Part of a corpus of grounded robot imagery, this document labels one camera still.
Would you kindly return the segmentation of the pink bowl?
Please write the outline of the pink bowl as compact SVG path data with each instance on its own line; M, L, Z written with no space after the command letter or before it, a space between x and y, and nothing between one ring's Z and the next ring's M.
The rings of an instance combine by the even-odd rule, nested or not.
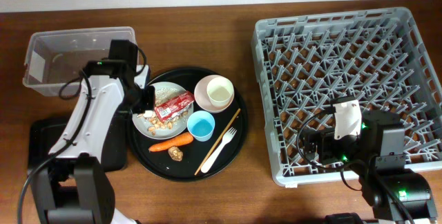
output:
M225 110L233 102L235 93L233 93L229 103L224 108L218 108L211 104L209 96L207 95L206 88L208 83L216 77L222 77L221 75L208 75L203 77L195 86L194 96L195 101L203 110L210 113L220 113Z

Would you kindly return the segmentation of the red snack wrapper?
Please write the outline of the red snack wrapper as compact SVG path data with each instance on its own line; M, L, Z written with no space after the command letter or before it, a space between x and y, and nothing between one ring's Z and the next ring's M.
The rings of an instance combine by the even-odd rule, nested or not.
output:
M184 111L187 111L194 101L195 98L193 94L189 91L186 91L176 97L171 98L169 101L155 107L155 114L160 122L166 122L169 119L183 113Z

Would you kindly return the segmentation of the white tissue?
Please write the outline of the white tissue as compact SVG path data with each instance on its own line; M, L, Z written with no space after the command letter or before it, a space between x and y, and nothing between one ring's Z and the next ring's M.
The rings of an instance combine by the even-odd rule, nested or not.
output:
M154 118L155 117L155 112L152 110L147 110L144 112L143 114L144 118Z

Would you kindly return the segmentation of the cream cup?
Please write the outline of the cream cup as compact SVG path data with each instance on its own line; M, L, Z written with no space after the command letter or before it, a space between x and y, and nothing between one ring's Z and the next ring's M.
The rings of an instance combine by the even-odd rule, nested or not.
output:
M212 105L224 108L234 93L234 87L229 79L216 77L208 83L206 92Z

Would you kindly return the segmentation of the blue cup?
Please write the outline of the blue cup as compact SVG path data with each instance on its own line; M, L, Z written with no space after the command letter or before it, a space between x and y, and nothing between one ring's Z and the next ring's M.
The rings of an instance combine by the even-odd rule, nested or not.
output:
M208 141L215 129L215 119L207 111L196 111L187 120L187 129L200 142Z

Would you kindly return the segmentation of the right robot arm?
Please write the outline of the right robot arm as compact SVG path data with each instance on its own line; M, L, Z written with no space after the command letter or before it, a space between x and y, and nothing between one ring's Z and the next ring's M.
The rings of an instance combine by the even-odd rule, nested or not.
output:
M306 131L304 122L296 137L306 163L327 172L354 172L379 221L417 223L437 218L429 183L405 166L405 127L398 114L350 113L332 106L323 114L334 116L333 129Z

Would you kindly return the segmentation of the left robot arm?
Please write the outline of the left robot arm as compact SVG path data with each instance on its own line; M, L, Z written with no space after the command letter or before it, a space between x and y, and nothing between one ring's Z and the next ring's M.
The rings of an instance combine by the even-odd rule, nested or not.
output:
M90 61L79 99L58 141L28 174L41 223L133 223L115 206L106 176L126 159L126 126L155 103L150 68L122 59Z

